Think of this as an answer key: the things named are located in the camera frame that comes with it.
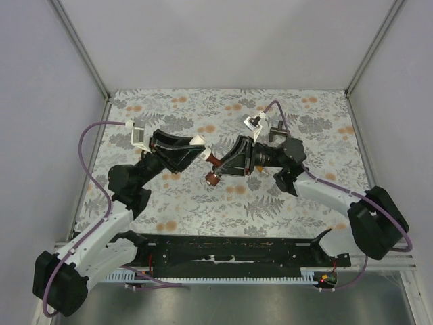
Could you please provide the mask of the white pipe elbow fitting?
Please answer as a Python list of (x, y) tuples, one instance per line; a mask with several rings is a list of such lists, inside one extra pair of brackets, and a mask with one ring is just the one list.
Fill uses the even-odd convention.
[(201, 146), (204, 150), (199, 154), (199, 158), (203, 161), (208, 160), (212, 154), (211, 149), (206, 145), (206, 140), (201, 135), (195, 135), (189, 142), (192, 146)]

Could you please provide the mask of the brown faucet with chrome cap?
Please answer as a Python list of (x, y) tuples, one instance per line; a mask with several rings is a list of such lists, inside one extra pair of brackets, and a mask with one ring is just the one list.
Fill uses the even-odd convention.
[(212, 165), (210, 172), (205, 176), (206, 183), (210, 186), (216, 186), (221, 180), (221, 176), (217, 173), (217, 169), (222, 165), (222, 162), (213, 153), (210, 153), (206, 162)]

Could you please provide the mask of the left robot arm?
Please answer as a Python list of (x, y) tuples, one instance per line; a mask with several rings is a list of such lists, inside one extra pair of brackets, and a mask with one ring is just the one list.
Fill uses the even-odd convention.
[(131, 144), (142, 151), (134, 165), (115, 165), (108, 172), (105, 214), (75, 239), (54, 253), (43, 251), (35, 261), (32, 292), (42, 302), (43, 315), (70, 316), (84, 303), (90, 290), (114, 270), (131, 262), (140, 266), (149, 258), (143, 237), (127, 232), (116, 235), (146, 208), (151, 190), (145, 184), (168, 169), (184, 171), (211, 151), (200, 135), (179, 137), (156, 130), (147, 136), (142, 127), (131, 127)]

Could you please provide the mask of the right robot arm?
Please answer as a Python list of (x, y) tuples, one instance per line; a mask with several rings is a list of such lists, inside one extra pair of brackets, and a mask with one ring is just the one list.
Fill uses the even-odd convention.
[(221, 159), (210, 155), (212, 171), (206, 181), (217, 185), (224, 175), (245, 177), (255, 167), (274, 167), (278, 172), (273, 179), (284, 193), (315, 201), (348, 219), (342, 230), (325, 230), (310, 249), (311, 261), (326, 266), (334, 257), (343, 254), (363, 253), (380, 260), (390, 251), (398, 251), (397, 243), (405, 240), (402, 249), (409, 252), (412, 243), (409, 226), (384, 188), (375, 186), (360, 194), (315, 177), (304, 165), (306, 154), (303, 142), (288, 138), (276, 147), (254, 142), (250, 137), (238, 137), (234, 147)]

